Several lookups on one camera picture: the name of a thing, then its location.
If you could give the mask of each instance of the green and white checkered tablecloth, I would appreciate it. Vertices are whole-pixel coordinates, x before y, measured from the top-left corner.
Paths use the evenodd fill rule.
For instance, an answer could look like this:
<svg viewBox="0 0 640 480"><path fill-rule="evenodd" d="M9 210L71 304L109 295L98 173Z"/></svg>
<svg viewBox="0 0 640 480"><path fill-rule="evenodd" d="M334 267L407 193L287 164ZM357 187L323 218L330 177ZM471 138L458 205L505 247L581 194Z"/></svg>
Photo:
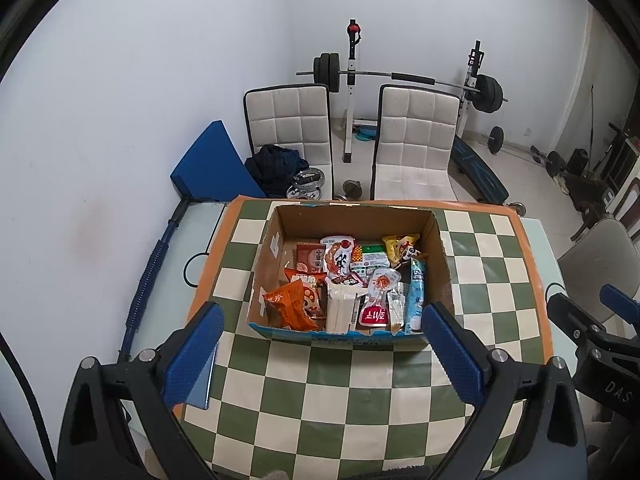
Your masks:
<svg viewBox="0 0 640 480"><path fill-rule="evenodd" d="M249 328L252 268L274 207L247 200L211 299L222 306L208 410L182 426L215 471L260 478L335 479L435 464L473 408L464 405L426 343L340 346L270 341ZM432 209L449 261L456 319L490 348L543 362L536 302L508 216ZM522 403L514 404L486 467L500 465Z"/></svg>

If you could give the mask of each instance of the floor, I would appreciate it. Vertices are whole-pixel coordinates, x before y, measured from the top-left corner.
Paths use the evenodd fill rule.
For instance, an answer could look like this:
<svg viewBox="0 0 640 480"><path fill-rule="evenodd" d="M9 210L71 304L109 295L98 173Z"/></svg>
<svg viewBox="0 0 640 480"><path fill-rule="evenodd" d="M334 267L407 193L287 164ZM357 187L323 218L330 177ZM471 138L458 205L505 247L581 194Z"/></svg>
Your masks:
<svg viewBox="0 0 640 480"><path fill-rule="evenodd" d="M351 164L345 164L342 161L344 126L336 123L332 130L336 192L340 192L345 180L359 180L363 198L368 198L374 142L353 138ZM526 153L505 146L492 155L486 146L478 142L468 143L507 188L509 202L522 202L527 208L526 216L542 222L556 258L562 256L573 245L570 236L582 225L580 213L574 209L569 196ZM449 165L449 179L459 201L475 202L479 197L468 178L453 163Z"/></svg>

